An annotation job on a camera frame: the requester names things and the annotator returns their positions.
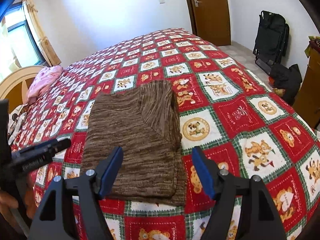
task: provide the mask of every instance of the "door handle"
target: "door handle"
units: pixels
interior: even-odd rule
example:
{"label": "door handle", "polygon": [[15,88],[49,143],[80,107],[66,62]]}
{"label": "door handle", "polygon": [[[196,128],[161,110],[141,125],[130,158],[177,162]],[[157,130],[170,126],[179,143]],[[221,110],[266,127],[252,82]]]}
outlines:
{"label": "door handle", "polygon": [[199,7],[199,4],[198,4],[198,3],[200,3],[200,1],[195,0],[195,5],[196,5],[196,7]]}

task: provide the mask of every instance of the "white wall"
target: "white wall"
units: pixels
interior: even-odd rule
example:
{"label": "white wall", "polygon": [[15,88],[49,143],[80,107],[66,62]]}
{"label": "white wall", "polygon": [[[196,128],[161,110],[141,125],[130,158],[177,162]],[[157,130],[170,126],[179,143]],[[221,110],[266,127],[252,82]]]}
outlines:
{"label": "white wall", "polygon": [[165,28],[191,32],[186,0],[35,0],[40,23],[66,67],[103,48]]}
{"label": "white wall", "polygon": [[317,35],[309,14],[299,0],[228,0],[231,20],[231,39],[243,46],[254,48],[262,10],[281,14],[290,27],[289,47],[282,64],[290,67],[298,64],[304,78],[308,59],[304,54],[308,46],[308,36]]}

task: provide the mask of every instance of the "bed sheet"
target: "bed sheet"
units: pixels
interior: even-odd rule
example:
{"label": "bed sheet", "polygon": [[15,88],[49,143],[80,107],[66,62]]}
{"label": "bed sheet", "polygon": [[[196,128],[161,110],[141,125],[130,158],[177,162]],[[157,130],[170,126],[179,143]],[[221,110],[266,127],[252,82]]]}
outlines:
{"label": "bed sheet", "polygon": [[[51,138],[72,141],[53,163],[32,173],[37,204],[54,176],[79,175],[96,96],[160,79],[170,80],[178,97],[182,158],[188,174],[186,205],[100,201],[114,239],[147,240],[154,235],[170,240],[200,239],[214,203],[196,179],[190,153],[198,145],[208,158],[236,176],[261,176],[288,239],[294,239],[319,202],[320,143],[316,135],[250,70],[179,28],[122,41],[72,64],[31,106],[13,150]],[[240,204],[238,198],[228,239],[235,237]],[[76,197],[74,210],[80,237],[86,239]]]}

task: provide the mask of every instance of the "window frame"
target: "window frame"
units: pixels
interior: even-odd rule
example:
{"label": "window frame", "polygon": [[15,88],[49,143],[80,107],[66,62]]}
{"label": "window frame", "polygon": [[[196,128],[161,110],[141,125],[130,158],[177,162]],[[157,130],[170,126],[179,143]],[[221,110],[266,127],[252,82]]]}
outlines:
{"label": "window frame", "polygon": [[[19,10],[20,8],[22,8],[22,10],[23,10],[22,2],[14,3],[14,4],[12,4],[12,5],[9,7],[9,9],[8,9],[8,11],[6,12],[5,15],[10,14],[10,13],[14,12],[15,10]],[[37,44],[36,44],[35,39],[34,39],[33,36],[32,36],[32,33],[31,33],[31,31],[30,31],[30,27],[29,27],[29,24],[28,24],[27,20],[18,22],[18,23],[16,23],[16,24],[8,27],[8,33],[9,33],[10,31],[13,31],[14,29],[17,29],[17,28],[23,26],[23,25],[25,26],[25,28],[26,28],[26,30],[27,30],[27,33],[28,33],[29,39],[30,39],[30,41],[31,41],[31,44],[32,44],[32,46],[33,46],[33,49],[35,50],[35,53],[37,54],[37,56],[38,56],[38,58],[39,58],[39,61],[38,61],[35,65],[43,65],[43,64],[46,62],[46,60],[44,59],[41,51],[39,50],[39,48],[38,48],[38,46],[37,46]]]}

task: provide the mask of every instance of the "wooden headboard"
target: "wooden headboard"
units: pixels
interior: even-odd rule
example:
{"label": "wooden headboard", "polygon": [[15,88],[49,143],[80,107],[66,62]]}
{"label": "wooden headboard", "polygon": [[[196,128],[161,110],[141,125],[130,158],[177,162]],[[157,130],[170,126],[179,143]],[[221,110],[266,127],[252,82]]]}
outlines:
{"label": "wooden headboard", "polygon": [[9,113],[23,104],[28,88],[41,69],[42,66],[20,68],[0,83],[0,99],[9,99]]}

